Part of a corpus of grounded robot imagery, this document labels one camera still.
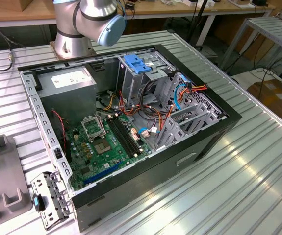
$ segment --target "blue drive bay latch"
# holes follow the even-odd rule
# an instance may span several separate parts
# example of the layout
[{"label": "blue drive bay latch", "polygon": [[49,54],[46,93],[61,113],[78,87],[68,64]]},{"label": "blue drive bay latch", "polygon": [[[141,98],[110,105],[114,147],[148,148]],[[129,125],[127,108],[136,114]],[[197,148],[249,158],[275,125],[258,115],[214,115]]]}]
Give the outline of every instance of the blue drive bay latch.
[{"label": "blue drive bay latch", "polygon": [[124,55],[124,59],[127,64],[134,69],[136,74],[149,72],[152,69],[146,66],[142,59],[140,59],[137,55]]}]

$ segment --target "slotted aluminum table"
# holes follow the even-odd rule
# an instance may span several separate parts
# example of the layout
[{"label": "slotted aluminum table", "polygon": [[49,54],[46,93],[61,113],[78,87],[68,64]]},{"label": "slotted aluminum table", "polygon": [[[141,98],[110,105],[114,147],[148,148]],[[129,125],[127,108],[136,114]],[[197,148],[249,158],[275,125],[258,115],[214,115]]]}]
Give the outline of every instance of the slotted aluminum table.
[{"label": "slotted aluminum table", "polygon": [[277,58],[280,49],[282,48],[282,20],[275,16],[248,18],[244,20],[239,31],[237,32],[229,48],[227,49],[224,58],[220,64],[221,69],[226,65],[231,53],[233,52],[234,48],[236,47],[237,43],[239,42],[240,38],[248,27],[254,29],[254,32],[249,37],[248,41],[246,42],[240,53],[246,50],[246,48],[250,46],[251,42],[254,40],[256,35],[260,33],[279,46],[279,48],[275,51],[274,56],[272,56],[272,58]]},{"label": "slotted aluminum table", "polygon": [[[178,35],[128,35],[97,53],[162,43],[243,118],[212,151],[168,182],[83,234],[282,234],[282,121]],[[50,46],[14,50],[17,66],[57,60]],[[8,51],[0,51],[0,68]],[[0,73],[0,134],[18,146],[26,183],[53,170],[16,68]],[[72,218],[45,232],[31,209],[0,225],[1,234],[78,234]]]}]

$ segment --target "metal shelf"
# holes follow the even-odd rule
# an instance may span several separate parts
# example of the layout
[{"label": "metal shelf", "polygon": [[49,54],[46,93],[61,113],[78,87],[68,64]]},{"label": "metal shelf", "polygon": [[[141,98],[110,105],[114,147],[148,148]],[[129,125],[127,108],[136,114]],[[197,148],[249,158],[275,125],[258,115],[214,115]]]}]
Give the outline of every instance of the metal shelf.
[{"label": "metal shelf", "polygon": [[[260,18],[248,18],[245,19],[241,25],[239,31],[237,32],[235,38],[228,47],[224,58],[220,64],[220,68],[223,69],[226,65],[231,53],[239,42],[245,30],[250,27],[254,29],[257,33],[264,35],[266,38],[272,40],[276,44],[282,47],[282,20],[278,17],[260,17]],[[254,39],[256,33],[254,32],[251,35],[251,38]]]}]

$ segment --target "green motherboard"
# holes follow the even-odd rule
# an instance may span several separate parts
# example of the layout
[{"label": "green motherboard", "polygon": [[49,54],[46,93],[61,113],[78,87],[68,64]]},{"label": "green motherboard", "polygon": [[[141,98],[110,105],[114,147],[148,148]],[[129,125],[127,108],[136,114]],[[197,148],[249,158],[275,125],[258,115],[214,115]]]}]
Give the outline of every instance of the green motherboard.
[{"label": "green motherboard", "polygon": [[125,127],[125,131],[142,151],[137,156],[129,156],[120,144],[119,136],[114,134],[106,119],[101,120],[105,135],[90,141],[86,133],[93,134],[100,128],[96,122],[85,124],[67,132],[71,147],[71,161],[69,165],[73,175],[71,185],[74,190],[83,188],[88,182],[94,182],[115,170],[121,169],[145,156],[151,154],[150,148],[143,139],[133,139],[130,132],[132,125],[127,116],[120,115],[117,120]]}]

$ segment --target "yellow wire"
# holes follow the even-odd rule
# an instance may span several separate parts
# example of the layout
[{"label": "yellow wire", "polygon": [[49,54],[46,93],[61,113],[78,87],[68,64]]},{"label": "yellow wire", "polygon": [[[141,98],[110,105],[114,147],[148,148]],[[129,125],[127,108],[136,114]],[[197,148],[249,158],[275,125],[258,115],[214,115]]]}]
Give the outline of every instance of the yellow wire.
[{"label": "yellow wire", "polygon": [[203,85],[203,86],[199,86],[199,87],[192,87],[192,88],[202,88],[202,87],[205,87],[205,85]]},{"label": "yellow wire", "polygon": [[112,106],[112,100],[113,100],[113,95],[111,96],[111,99],[110,99],[110,103],[109,103],[109,105],[106,107],[106,108],[104,108],[104,110],[108,110],[108,109],[110,109],[111,108],[111,106]]}]

